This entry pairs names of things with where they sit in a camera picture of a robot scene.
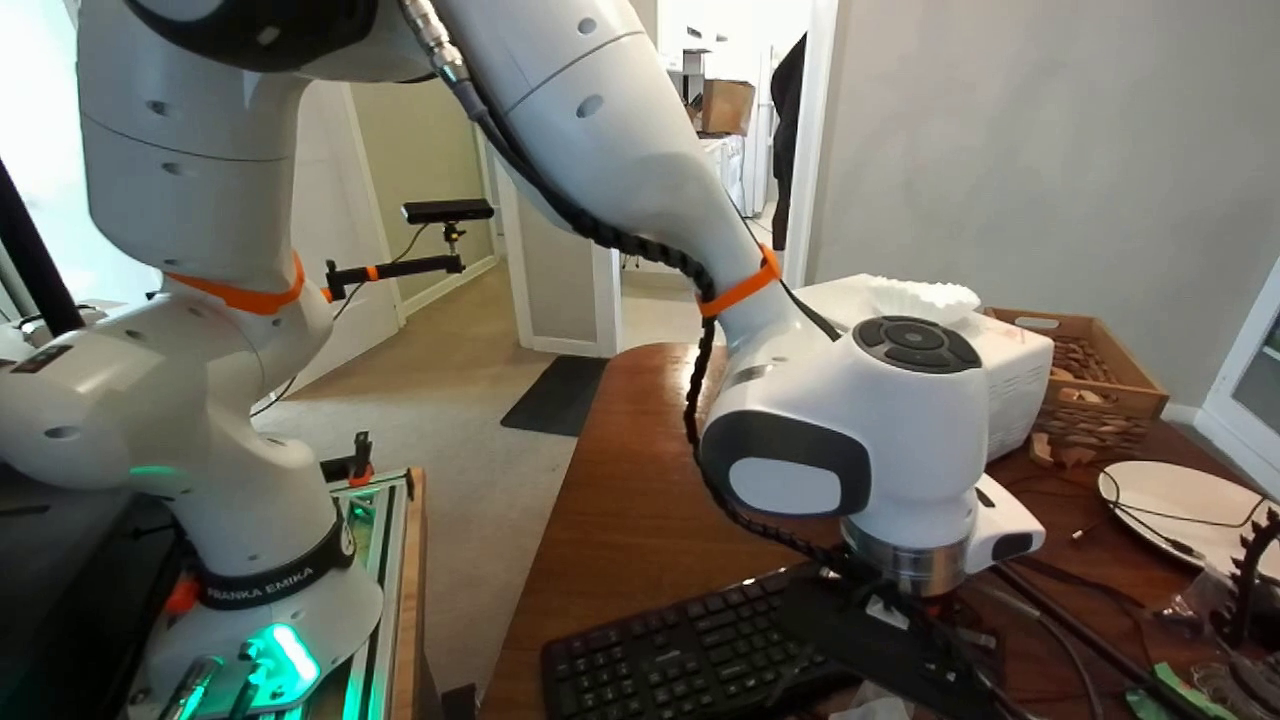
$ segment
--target black gear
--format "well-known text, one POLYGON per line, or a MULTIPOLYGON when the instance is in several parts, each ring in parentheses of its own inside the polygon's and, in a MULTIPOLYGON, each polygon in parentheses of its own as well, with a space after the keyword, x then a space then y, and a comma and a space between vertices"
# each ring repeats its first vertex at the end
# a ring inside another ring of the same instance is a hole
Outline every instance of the black gear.
POLYGON ((1210 623, 1222 642, 1230 648, 1244 644, 1249 630, 1249 615, 1253 611, 1253 591, 1258 580, 1258 562, 1276 538, 1280 538, 1280 512, 1267 509, 1267 524, 1251 523, 1253 538, 1240 536, 1243 559, 1231 559, 1235 571, 1231 573, 1231 601, 1222 610, 1210 614, 1210 623))

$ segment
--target round control panel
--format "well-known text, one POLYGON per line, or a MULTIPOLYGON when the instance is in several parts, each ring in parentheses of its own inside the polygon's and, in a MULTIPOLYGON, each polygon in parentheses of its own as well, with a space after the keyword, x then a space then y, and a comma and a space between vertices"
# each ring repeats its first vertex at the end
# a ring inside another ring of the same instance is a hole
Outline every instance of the round control panel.
POLYGON ((859 323, 852 334, 877 360, 913 373, 941 375, 982 366, 978 352, 960 333, 922 318, 872 318, 859 323))

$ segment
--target floor mat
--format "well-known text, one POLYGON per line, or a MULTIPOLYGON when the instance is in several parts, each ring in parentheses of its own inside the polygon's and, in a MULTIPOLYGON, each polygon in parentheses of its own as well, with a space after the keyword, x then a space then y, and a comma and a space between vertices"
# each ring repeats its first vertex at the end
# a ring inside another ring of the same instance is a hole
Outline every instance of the floor mat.
POLYGON ((504 428, 577 437, 604 374, 603 357, 561 355, 502 418, 504 428))

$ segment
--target wooden table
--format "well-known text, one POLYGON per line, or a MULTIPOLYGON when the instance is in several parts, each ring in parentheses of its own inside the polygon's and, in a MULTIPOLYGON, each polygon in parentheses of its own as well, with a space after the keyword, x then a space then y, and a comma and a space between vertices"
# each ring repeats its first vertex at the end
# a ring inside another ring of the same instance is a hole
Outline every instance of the wooden table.
MULTIPOLYGON (((549 639, 800 561, 732 525, 708 498, 680 420, 694 354, 692 346, 652 345, 609 363, 485 693, 481 720, 544 716, 539 651, 549 639)), ((717 357, 709 387, 717 386, 722 370, 723 359, 717 357)), ((1164 423, 1152 429, 1144 457, 1235 479, 1164 423)), ((1044 471, 1015 452, 988 473, 1010 484, 1044 471)), ((1014 486, 1048 530, 1036 557, 1120 588, 1148 606, 1162 605, 1194 578, 1106 515, 1091 473, 1060 474, 1064 479, 1014 486), (1098 520, 1080 541, 1070 539, 1071 532, 1098 520)), ((835 520, 780 524, 824 543, 840 538, 835 520)), ((1093 591, 1023 574, 1142 662, 1133 616, 1093 591)), ((972 582, 996 583, 983 575, 972 582)), ((1042 629, 995 603, 974 600, 973 605, 1005 641, 1005 687, 1015 700, 1047 717, 1087 716, 1074 670, 1042 629), (1076 697, 1044 700, 1064 692, 1076 697)), ((1175 637, 1151 620, 1142 625, 1152 657, 1169 661, 1184 678, 1190 665, 1215 655, 1212 647, 1175 637)), ((1107 694, 1107 716, 1128 716, 1123 679, 1084 655, 1107 694)))

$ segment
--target keyboard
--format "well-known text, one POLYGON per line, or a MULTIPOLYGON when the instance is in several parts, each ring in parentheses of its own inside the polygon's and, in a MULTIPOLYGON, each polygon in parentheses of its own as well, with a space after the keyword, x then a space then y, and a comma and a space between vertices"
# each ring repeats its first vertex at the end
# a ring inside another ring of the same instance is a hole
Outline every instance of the keyboard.
POLYGON ((787 568, 547 643, 547 717, 781 717, 855 684, 776 625, 788 582, 815 573, 812 562, 787 568))

